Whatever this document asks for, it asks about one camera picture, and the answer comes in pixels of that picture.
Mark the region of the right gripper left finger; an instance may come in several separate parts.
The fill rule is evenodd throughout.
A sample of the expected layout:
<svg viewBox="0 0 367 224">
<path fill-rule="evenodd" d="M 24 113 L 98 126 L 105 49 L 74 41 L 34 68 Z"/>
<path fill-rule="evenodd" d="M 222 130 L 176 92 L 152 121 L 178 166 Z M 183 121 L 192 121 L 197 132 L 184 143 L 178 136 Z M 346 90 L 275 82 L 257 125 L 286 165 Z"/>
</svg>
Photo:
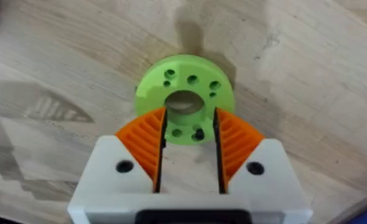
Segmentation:
<svg viewBox="0 0 367 224">
<path fill-rule="evenodd" d="M 167 109 L 162 106 L 128 122 L 114 135 L 101 136 L 76 192 L 88 195 L 158 193 L 166 127 Z"/>
</svg>

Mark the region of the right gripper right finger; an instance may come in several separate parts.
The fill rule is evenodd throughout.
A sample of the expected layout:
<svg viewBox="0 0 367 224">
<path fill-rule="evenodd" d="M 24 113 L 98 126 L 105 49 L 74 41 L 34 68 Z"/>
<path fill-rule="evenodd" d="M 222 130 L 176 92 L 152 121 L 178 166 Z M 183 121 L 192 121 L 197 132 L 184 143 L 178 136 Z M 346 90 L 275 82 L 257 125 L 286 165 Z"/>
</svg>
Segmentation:
<svg viewBox="0 0 367 224">
<path fill-rule="evenodd" d="M 281 141 L 221 108 L 214 110 L 213 132 L 220 194 L 304 194 Z"/>
</svg>

